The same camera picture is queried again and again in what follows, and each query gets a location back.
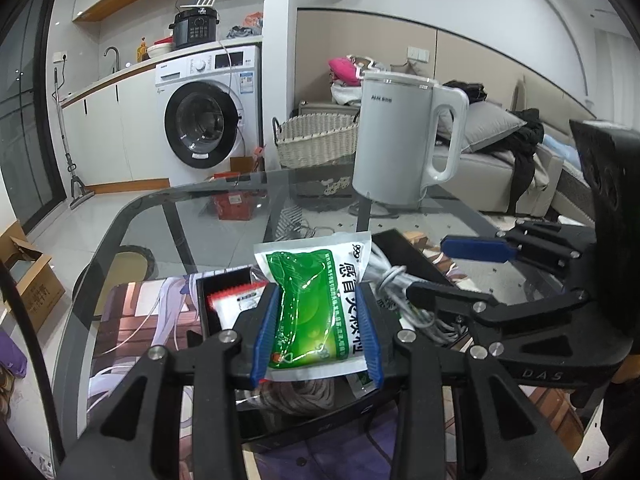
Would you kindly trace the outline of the green medicine packet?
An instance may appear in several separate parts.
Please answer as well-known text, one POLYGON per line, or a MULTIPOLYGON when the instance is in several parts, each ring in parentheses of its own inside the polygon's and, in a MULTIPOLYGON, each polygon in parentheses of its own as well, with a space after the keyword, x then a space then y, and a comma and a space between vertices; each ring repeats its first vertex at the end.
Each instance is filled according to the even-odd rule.
POLYGON ((260 270, 281 293, 267 379, 304 382, 366 369, 357 287, 371 248, 369 232, 279 240, 254 248, 260 270))

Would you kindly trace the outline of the purple rolled mat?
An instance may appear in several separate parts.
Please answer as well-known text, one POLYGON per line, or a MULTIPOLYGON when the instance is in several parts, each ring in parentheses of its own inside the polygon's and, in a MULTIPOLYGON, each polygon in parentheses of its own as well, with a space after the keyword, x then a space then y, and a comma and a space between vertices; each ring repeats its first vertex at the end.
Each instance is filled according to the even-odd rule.
POLYGON ((3 330, 0 332, 0 363, 18 378, 24 378, 27 374, 26 356, 3 330))

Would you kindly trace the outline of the black clothes on sofa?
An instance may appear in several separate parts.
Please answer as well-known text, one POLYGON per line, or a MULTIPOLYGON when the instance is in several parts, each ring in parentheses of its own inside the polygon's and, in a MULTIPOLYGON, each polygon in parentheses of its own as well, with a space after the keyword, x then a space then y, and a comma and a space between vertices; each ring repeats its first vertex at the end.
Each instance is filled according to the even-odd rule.
MULTIPOLYGON (((485 91, 484 84, 480 82, 450 80, 445 82, 444 86, 463 91, 468 97, 470 105, 477 102, 487 102, 488 94, 485 91)), ((527 191, 535 177, 536 162, 534 156, 537 151, 537 145, 544 140, 544 126, 542 125, 538 108, 508 110, 508 112, 523 119, 526 125, 520 130, 511 133, 505 139, 475 153, 508 153, 511 155, 512 178, 506 212, 515 214, 518 200, 527 191)))

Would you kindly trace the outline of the red box under table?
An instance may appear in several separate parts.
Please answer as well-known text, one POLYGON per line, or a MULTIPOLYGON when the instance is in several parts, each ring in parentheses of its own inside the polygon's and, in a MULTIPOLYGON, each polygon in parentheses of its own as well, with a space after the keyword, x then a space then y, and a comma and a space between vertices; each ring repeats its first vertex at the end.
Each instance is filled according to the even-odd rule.
POLYGON ((260 201, 265 194, 260 191, 237 191, 237 185, 248 174, 237 171, 218 172, 210 177, 211 181, 224 181, 233 184, 233 190, 216 194, 212 198, 217 217, 224 221, 248 221, 254 217, 260 201))

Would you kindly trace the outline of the black pressure cooker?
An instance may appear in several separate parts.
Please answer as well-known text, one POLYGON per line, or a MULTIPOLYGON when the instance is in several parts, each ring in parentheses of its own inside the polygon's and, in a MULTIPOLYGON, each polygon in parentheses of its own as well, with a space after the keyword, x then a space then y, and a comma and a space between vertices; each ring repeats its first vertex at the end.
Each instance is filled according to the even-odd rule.
POLYGON ((179 50, 215 41, 218 23, 218 13, 210 6, 182 10, 169 25, 172 43, 179 50))

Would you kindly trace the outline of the white washing machine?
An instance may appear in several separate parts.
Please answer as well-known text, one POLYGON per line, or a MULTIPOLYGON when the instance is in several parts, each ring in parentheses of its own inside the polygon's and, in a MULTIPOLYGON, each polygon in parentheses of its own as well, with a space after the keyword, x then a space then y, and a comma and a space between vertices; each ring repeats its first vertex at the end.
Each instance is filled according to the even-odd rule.
POLYGON ((172 186, 201 182, 264 147, 260 47, 220 47, 161 62, 155 88, 172 186))

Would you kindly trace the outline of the black framed glass door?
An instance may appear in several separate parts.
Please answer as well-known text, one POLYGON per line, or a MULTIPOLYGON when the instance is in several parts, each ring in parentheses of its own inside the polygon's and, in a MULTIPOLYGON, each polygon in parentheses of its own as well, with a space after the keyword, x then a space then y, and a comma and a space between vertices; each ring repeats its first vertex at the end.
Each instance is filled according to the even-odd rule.
POLYGON ((1 43, 1 174, 25 232, 66 199, 47 110, 53 5, 29 0, 1 43))

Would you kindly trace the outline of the beige sofa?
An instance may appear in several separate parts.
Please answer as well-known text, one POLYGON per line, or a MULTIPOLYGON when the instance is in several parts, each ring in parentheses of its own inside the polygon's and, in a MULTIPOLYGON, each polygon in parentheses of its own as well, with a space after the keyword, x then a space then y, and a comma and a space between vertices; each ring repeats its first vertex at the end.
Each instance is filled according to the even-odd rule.
MULTIPOLYGON (((582 176, 572 122, 594 115, 571 96, 543 79, 524 76, 515 84, 511 105, 504 110, 538 108, 544 140, 534 156, 535 177, 518 200, 516 214, 544 217, 558 214, 583 224, 593 222, 591 192, 582 176)), ((474 209, 506 214, 512 178, 508 153, 462 153, 456 175, 445 188, 474 209)))

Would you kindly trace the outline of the anime printed table mat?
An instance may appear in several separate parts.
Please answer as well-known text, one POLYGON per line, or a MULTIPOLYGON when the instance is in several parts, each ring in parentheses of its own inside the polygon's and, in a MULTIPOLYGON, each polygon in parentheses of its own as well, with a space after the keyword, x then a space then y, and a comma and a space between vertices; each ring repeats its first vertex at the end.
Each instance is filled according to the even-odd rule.
MULTIPOLYGON (((93 479, 175 479, 180 472, 183 389, 192 387, 196 348, 154 344, 134 363, 82 434, 68 464, 93 479)), ((462 479, 576 479, 579 470, 518 381, 488 347, 446 351, 447 385, 454 393, 457 467, 462 479)), ((333 478, 387 478, 384 464, 359 438, 330 431, 314 452, 333 478)))

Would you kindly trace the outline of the grey cushion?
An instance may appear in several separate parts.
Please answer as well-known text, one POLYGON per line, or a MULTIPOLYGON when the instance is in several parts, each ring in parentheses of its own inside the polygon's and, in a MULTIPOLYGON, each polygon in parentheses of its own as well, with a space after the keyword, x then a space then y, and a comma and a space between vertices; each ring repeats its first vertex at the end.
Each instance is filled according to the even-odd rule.
POLYGON ((469 106, 466 115, 462 153, 475 153, 488 148, 526 125, 523 119, 491 102, 469 106))

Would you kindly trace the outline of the red and white packet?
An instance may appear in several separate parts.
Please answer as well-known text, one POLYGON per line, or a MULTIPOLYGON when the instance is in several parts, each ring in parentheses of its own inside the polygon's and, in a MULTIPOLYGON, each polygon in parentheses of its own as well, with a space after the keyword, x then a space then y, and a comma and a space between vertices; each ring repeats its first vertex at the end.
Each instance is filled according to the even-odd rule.
POLYGON ((240 314, 255 309, 268 281, 259 281, 230 287, 206 296, 209 311, 216 314, 222 330, 231 330, 240 314))

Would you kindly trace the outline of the white wicker basket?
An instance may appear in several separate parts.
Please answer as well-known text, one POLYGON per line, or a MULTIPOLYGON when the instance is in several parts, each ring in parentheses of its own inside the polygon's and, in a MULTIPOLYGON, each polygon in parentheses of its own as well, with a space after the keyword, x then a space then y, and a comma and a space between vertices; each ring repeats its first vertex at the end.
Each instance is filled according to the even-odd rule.
POLYGON ((279 122, 272 118, 279 162, 285 168, 334 164, 356 152, 358 120, 352 115, 314 113, 279 122))

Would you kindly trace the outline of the black cardboard box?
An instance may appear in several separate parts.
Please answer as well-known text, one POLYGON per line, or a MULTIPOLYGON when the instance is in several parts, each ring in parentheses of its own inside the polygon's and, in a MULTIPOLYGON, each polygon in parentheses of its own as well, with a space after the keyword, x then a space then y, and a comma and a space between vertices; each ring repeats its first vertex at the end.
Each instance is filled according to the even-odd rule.
POLYGON ((208 334, 230 330, 243 311, 257 307, 269 283, 280 287, 265 359, 268 385, 252 388, 258 408, 290 415, 325 411, 334 378, 364 372, 356 298, 364 283, 372 285, 382 308, 435 344, 452 347, 464 336, 461 323, 436 320, 404 294, 416 281, 450 285, 463 274, 425 234, 408 232, 405 238, 427 259, 423 272, 410 269, 408 252, 393 263, 390 253, 400 244, 386 231, 262 243, 255 248, 254 266, 192 276, 190 291, 208 334))

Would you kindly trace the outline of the black kitchen faucet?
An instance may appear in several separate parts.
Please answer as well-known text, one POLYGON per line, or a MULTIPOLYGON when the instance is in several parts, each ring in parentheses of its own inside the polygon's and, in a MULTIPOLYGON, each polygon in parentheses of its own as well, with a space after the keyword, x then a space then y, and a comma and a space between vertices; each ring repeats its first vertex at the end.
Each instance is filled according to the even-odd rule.
POLYGON ((103 53, 104 58, 108 58, 110 55, 113 55, 112 64, 111 64, 111 73, 117 73, 120 71, 120 54, 119 50, 116 47, 107 47, 103 53))

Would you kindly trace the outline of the white electric kettle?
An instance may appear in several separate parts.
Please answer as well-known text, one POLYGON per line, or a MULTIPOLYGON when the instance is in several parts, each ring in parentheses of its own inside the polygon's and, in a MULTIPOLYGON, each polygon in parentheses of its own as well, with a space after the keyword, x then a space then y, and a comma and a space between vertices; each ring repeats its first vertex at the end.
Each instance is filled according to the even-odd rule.
POLYGON ((352 187, 384 205, 413 206, 427 189, 457 172, 468 96, 433 79, 367 72, 362 81, 352 187), (442 170, 433 164, 439 113, 452 116, 449 150, 442 170))

